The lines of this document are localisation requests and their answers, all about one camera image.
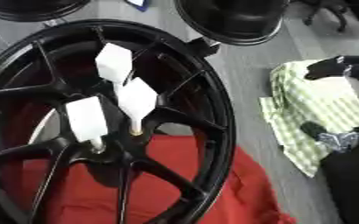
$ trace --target black office chair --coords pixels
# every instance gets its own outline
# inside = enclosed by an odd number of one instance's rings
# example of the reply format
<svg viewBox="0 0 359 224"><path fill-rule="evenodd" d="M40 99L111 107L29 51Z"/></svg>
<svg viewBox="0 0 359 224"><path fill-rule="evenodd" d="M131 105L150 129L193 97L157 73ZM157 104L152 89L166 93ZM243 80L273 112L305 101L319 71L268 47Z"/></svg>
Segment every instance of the black office chair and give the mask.
<svg viewBox="0 0 359 224"><path fill-rule="evenodd" d="M348 10L348 5L344 0L297 0L293 2L302 2L313 8L312 12L304 19L305 25L311 25L314 16L322 9L326 9L334 14L340 22L338 32L346 31L347 19L343 16Z"/></svg>

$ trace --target metal bracket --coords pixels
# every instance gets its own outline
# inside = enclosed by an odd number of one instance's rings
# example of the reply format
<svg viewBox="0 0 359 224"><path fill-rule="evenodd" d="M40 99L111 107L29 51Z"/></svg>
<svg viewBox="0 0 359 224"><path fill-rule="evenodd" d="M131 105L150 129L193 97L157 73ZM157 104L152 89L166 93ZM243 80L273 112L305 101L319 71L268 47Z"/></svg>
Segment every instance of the metal bracket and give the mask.
<svg viewBox="0 0 359 224"><path fill-rule="evenodd" d="M203 58L218 53L221 47L221 42L206 37L196 38L187 44L190 48L192 48L192 50L194 50L199 56Z"/></svg>

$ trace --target fabric pile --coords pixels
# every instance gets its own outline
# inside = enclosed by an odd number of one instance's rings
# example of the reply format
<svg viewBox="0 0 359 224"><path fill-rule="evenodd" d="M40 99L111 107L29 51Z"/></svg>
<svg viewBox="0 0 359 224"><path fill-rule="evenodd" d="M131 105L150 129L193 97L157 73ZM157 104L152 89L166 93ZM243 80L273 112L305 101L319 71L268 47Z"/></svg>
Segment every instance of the fabric pile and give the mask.
<svg viewBox="0 0 359 224"><path fill-rule="evenodd" d="M285 63L271 72L272 97L260 99L264 119L285 155L313 177L331 150L305 134L301 125L318 123L331 133L359 127L359 98L344 77L306 80L307 67L317 60Z"/></svg>
<svg viewBox="0 0 359 224"><path fill-rule="evenodd" d="M197 151L193 136L156 135L148 146L150 157L189 180L194 178L199 169ZM45 161L24 163L22 170L22 181L11 182L9 188L19 196L20 204L29 207L45 173ZM84 164L72 166L61 187L55 192L47 207L47 223L115 223L117 189L98 183ZM178 197L178 190L165 181L151 175L141 175L132 184L127 223L145 223L165 211ZM198 223L296 222L280 211L263 168L242 149L236 148L234 163L221 195Z"/></svg>

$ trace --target chair wheel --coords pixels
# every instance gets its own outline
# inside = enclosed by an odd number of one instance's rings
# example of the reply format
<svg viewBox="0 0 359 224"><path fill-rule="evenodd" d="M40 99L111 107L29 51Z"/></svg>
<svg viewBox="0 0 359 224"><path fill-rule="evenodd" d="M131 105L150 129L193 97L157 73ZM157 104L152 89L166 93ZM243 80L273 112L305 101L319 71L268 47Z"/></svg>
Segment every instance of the chair wheel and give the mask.
<svg viewBox="0 0 359 224"><path fill-rule="evenodd" d="M348 7L347 7L347 6L342 6L342 7L339 9L339 12L342 13L342 14L348 12Z"/></svg>
<svg viewBox="0 0 359 224"><path fill-rule="evenodd" d="M305 25L311 25L313 23L313 20L311 18L305 18L303 21Z"/></svg>
<svg viewBox="0 0 359 224"><path fill-rule="evenodd" d="M345 32L346 31L346 27L339 27L337 29L338 32Z"/></svg>

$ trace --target rim lip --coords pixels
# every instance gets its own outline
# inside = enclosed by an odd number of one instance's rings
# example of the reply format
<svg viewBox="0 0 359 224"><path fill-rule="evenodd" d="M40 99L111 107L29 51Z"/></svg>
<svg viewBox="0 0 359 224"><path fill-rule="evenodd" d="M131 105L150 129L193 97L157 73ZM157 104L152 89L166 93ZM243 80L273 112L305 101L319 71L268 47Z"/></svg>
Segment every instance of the rim lip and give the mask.
<svg viewBox="0 0 359 224"><path fill-rule="evenodd" d="M221 79L218 77L216 71L207 63L207 61L200 56L198 56L192 49L190 49L185 42L174 37L166 31L162 31L158 28L151 27L145 24L139 24L135 22L115 20L115 19L89 19L89 20L81 20L76 22L71 22L67 24L57 25L42 31L39 31L31 36L24 38L9 47L5 51L0 53L0 70L3 69L4 65L9 65L14 63L14 60L17 59L20 55L22 55L25 51L25 48L34 40L44 39L47 37L51 37L54 32L58 32L61 29L69 29L73 27L74 29L77 26L84 26L83 28L93 27L93 26L116 26L118 27L133 27L135 29L142 29L144 33L150 32L155 33L156 36L164 37L165 44L169 42L171 46L176 46L175 49L178 53L186 56L186 58L191 61L193 64L199 64L206 68L208 71L208 78L212 80L212 84L216 86L216 90L218 90L218 95L222 98L222 106L224 107L225 119L226 119L226 132L222 135L222 144L217 146L219 149L226 149L225 154L221 155L222 168L219 171L217 170L217 175L215 182L211 184L211 190L208 193L207 197L198 203L197 206L194 206L193 209L185 216L180 219L179 222L172 223L195 223L202 215L214 204L217 196L222 190L223 184L229 175L229 170L233 161L235 145L236 145L236 125L235 125L235 117L234 110L232 109L231 101L229 99L229 95L226 91L226 88L223 86Z"/></svg>
<svg viewBox="0 0 359 224"><path fill-rule="evenodd" d="M74 13L84 6L86 6L91 0L80 0L64 7L49 10L45 12L29 12L29 13L17 13L10 11L0 10L0 19L15 21L15 22L41 22L55 18L62 18L66 15Z"/></svg>
<svg viewBox="0 0 359 224"><path fill-rule="evenodd" d="M228 45L234 45L234 46L255 46L263 44L264 42L267 42L271 39L273 39L276 35L278 35L280 28L283 23L283 17L280 17L277 25L275 28L270 32L267 33L259 38L231 38L227 35L220 34L218 32L211 31L205 27L203 27L201 24L197 23L195 20L193 20L188 13L186 13L181 0L174 0L175 8L177 9L177 12L181 16L181 18L192 28L194 28L197 32L201 33L203 36L222 42L224 44Z"/></svg>

